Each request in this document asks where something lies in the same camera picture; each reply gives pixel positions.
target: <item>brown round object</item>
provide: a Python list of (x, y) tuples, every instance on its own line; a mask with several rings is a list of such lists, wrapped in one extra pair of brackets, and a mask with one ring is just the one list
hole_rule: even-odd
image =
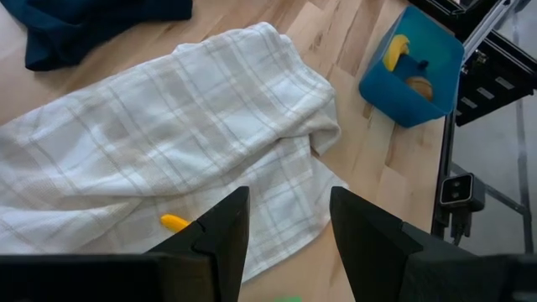
[(410, 86), (429, 102), (432, 102), (433, 86), (423, 76), (411, 76), (406, 79), (406, 85)]

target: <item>white towel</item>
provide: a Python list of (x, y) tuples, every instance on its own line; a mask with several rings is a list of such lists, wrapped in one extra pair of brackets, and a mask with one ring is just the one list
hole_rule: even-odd
[(0, 127), (0, 253), (143, 253), (248, 185), (249, 279), (329, 220), (334, 95), (260, 23), (35, 109)]

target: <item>wooden surface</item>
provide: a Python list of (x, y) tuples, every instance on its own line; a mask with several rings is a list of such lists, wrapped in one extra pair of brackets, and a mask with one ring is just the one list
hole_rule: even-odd
[[(430, 230), (443, 119), (412, 129), (368, 105), (357, 83), (372, 52), (408, 3), (403, 0), (195, 0), (194, 18), (141, 24), (91, 52), (76, 68), (23, 67), (25, 29), (0, 7), (0, 124), (59, 96), (228, 29), (271, 23), (294, 41), (306, 64), (337, 91), (340, 142), (322, 156), (351, 190)], [(331, 226), (269, 271), (245, 283), (241, 301), (352, 301)]]

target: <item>black metal frame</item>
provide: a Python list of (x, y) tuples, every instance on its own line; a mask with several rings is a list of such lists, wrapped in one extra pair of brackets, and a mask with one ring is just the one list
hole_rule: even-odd
[[(450, 0), (409, 1), (425, 13), (429, 14), (432, 18), (442, 23), (442, 25), (452, 31), (461, 42), (464, 42), (497, 1), (509, 0), (480, 0), (476, 5), (469, 9), (465, 9)], [(512, 91), (514, 93), (502, 94), (503, 99), (494, 106), (479, 108), (480, 111), (472, 112), (473, 115), (471, 116), (466, 115), (465, 117), (461, 117), (460, 112), (454, 111), (446, 117), (435, 194), (435, 209), (431, 228), (431, 234), (442, 239), (444, 238), (445, 228), (449, 226), (450, 215), (445, 209), (440, 207), (441, 182), (448, 177), (451, 172), (451, 151), (455, 126), (461, 126), (462, 124), (471, 122), (502, 106), (517, 101), (520, 97), (533, 94), (533, 89), (537, 89), (537, 61), (523, 52), (519, 47), (506, 40), (501, 34), (498, 34), (493, 30), (479, 45), (478, 50), (481, 54), (486, 54), (486, 56), (492, 60), (495, 71), (501, 72), (502, 75), (505, 74), (508, 75), (508, 77), (515, 78), (519, 85), (517, 87), (518, 89)], [(472, 63), (474, 60), (476, 60), (476, 58), (471, 57), (468, 62)], [(465, 73), (461, 73), (461, 81), (464, 81), (464, 76), (466, 75), (467, 74)], [(473, 86), (461, 85), (460, 88), (464, 89), (464, 87), (470, 87), (468, 88), (469, 90), (475, 91), (475, 87)], [(459, 99), (466, 93), (467, 91), (459, 90)], [(457, 102), (457, 109), (459, 109), (459, 104), (461, 104), (461, 102)]]

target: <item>green object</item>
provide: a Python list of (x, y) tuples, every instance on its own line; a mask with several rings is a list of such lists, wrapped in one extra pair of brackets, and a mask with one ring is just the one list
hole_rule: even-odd
[(301, 297), (279, 298), (279, 299), (276, 299), (274, 302), (302, 302), (302, 298)]

